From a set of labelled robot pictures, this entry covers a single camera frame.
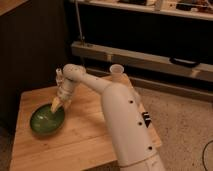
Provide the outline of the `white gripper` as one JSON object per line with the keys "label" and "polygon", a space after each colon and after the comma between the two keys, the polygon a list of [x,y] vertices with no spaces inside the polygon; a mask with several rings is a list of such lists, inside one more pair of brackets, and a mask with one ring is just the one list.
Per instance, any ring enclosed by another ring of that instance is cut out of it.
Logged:
{"label": "white gripper", "polygon": [[52,101],[51,112],[55,113],[62,105],[62,101],[67,101],[72,97],[72,94],[77,86],[75,81],[65,79],[59,86],[57,96]]}

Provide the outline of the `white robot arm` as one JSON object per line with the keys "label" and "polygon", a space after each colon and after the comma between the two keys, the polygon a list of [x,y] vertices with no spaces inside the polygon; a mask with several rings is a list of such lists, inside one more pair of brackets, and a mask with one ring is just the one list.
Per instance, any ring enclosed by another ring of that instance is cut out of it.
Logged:
{"label": "white robot arm", "polygon": [[165,171],[160,155],[139,110],[137,93],[126,85],[88,74],[83,66],[66,64],[56,69],[57,96],[51,111],[69,100],[83,83],[101,95],[104,119],[120,171]]}

